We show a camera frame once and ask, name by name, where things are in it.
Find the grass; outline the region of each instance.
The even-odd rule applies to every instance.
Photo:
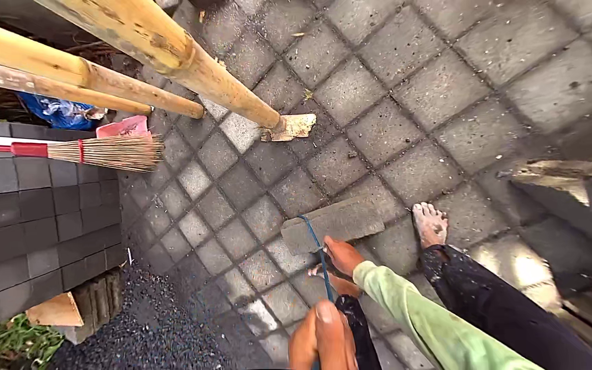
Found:
[[[31,361],[34,368],[45,369],[63,340],[60,332],[50,326],[33,325],[21,313],[0,323],[0,368],[22,358]]]

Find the green shirt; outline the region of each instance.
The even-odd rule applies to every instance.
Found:
[[[422,296],[412,282],[371,261],[353,281],[386,309],[439,369],[542,370],[467,321]]]

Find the dirty foot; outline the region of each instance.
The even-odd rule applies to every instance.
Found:
[[[412,206],[415,226],[419,231],[422,248],[444,244],[447,240],[448,220],[446,212],[435,209],[430,203],[417,203]]]
[[[307,271],[307,274],[310,276],[318,276],[321,279],[324,278],[324,270],[320,263],[315,268],[309,269]],[[328,279],[330,280],[330,285],[338,294],[348,294],[355,298],[358,298],[360,296],[359,286],[353,284],[352,282],[346,279],[342,279],[341,277],[335,276],[330,272],[330,270],[328,271]]]

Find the leg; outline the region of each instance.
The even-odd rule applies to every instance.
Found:
[[[445,245],[447,220],[433,205],[413,207],[426,278],[447,308],[547,370],[592,369],[590,349],[524,294]]]

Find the wooden pole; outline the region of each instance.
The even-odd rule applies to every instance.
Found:
[[[202,105],[0,28],[0,64],[199,119]]]
[[[0,88],[78,101],[80,103],[118,109],[134,114],[148,115],[152,112],[152,107],[147,104],[137,103],[94,90],[78,88],[77,86],[18,71],[7,66],[0,66]]]
[[[157,72],[263,128],[280,114],[219,65],[152,0],[35,0]]]

